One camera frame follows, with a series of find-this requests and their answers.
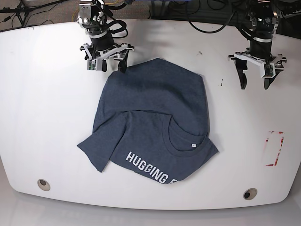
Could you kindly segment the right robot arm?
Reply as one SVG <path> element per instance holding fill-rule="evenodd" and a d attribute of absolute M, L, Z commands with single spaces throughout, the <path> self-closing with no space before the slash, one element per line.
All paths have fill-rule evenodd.
<path fill-rule="evenodd" d="M 115 42 L 128 36 L 126 22 L 113 17 L 114 10 L 123 9 L 131 0 L 126 0 L 119 6 L 105 4 L 104 0 L 82 0 L 79 5 L 77 23 L 85 29 L 91 39 L 91 44 L 83 44 L 81 51 L 85 52 L 87 69 L 90 71 L 107 71 L 107 61 L 118 61 L 118 70 L 125 73 L 130 51 L 134 46 Z"/>

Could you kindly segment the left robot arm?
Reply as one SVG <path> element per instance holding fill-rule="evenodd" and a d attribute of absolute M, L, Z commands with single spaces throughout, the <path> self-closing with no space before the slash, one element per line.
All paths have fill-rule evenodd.
<path fill-rule="evenodd" d="M 238 31 L 250 41 L 250 46 L 244 52 L 235 52 L 228 59 L 233 60 L 241 89 L 247 86 L 244 71 L 247 63 L 259 67 L 260 77 L 264 79 L 264 88 L 268 89 L 275 78 L 284 70 L 283 63 L 287 62 L 282 54 L 273 56 L 271 53 L 272 41 L 279 24 L 276 6 L 271 0 L 248 0 L 247 16 L 253 29 L 244 24 L 237 26 Z"/>

